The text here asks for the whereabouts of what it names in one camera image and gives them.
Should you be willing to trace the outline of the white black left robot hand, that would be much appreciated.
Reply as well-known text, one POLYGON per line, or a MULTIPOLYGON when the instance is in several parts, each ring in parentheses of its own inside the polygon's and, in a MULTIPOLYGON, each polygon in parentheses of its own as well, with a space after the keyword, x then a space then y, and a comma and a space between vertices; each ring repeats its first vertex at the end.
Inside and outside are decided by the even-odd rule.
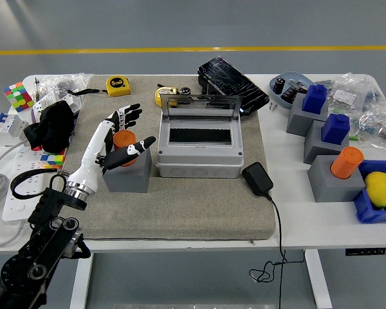
POLYGON ((66 194, 85 200, 96 193, 98 177, 103 171, 138 158, 156 141, 155 137, 150 136, 115 151, 112 143, 108 142, 120 130, 134 126, 141 113, 139 104, 131 104, 117 109, 99 123, 84 151, 80 167, 67 179, 66 194))

